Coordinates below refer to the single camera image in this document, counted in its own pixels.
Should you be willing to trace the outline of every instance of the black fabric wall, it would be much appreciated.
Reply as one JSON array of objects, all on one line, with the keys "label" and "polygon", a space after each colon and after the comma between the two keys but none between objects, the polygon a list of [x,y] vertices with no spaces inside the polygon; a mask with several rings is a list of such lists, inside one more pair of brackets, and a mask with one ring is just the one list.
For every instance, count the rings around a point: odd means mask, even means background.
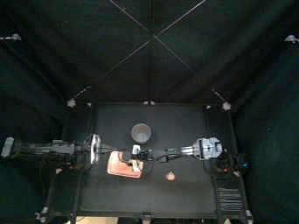
[{"label": "black fabric wall", "polygon": [[[140,7],[148,3],[116,2],[147,25],[148,11]],[[156,33],[199,3],[156,2]],[[65,101],[148,40],[148,33],[108,1],[1,3],[0,36],[24,38],[0,42],[0,142],[13,136],[45,143],[61,136]],[[299,221],[299,44],[276,44],[295,20],[296,1],[207,1],[162,36],[200,76],[154,42],[152,71],[145,48],[81,96],[140,102],[152,79],[155,101],[220,102],[207,87],[212,84],[234,106],[238,145],[251,162],[246,187],[256,223]],[[39,212],[40,161],[0,160],[0,178],[0,222]]]},{"label": "black fabric wall", "polygon": [[[1,8],[0,28],[1,37],[17,33]],[[0,147],[7,137],[27,143],[60,139],[64,104],[25,41],[0,41]],[[35,157],[0,159],[0,223],[40,223],[33,216],[41,211],[52,175],[52,170],[40,167],[41,160]]]},{"label": "black fabric wall", "polygon": [[298,67],[299,45],[283,43],[238,96],[235,127],[251,163],[246,187],[255,223],[299,221]]}]

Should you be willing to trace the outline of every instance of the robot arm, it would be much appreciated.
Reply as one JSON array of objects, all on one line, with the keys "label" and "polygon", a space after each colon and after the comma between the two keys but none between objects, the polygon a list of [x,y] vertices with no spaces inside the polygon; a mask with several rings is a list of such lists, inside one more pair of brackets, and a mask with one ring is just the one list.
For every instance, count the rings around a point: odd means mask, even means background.
[{"label": "robot arm", "polygon": [[92,134],[83,143],[65,143],[61,140],[53,140],[52,143],[21,143],[12,137],[4,141],[1,158],[15,158],[21,155],[53,156],[57,158],[63,155],[65,163],[73,163],[77,155],[89,154],[89,163],[93,165],[99,162],[100,154],[100,135]]}]

